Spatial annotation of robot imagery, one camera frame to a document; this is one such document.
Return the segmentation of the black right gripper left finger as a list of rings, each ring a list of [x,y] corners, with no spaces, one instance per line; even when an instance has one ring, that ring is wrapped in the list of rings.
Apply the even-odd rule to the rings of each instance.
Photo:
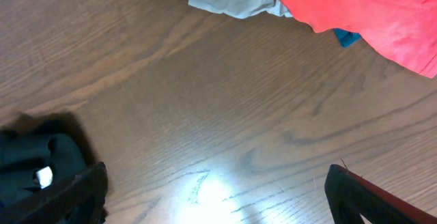
[[[105,222],[107,169],[103,162],[1,210],[2,223]]]

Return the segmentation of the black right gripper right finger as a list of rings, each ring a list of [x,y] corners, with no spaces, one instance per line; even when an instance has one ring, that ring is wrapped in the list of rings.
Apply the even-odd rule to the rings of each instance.
[[[334,223],[435,223],[436,217],[333,164],[324,190]]]

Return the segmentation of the black t-shirt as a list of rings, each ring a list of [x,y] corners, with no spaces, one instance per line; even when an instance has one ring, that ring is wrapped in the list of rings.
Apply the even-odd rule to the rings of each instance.
[[[38,172],[49,169],[57,183],[86,168],[72,137],[62,132],[19,135],[1,131],[1,207],[11,206],[46,187]]]

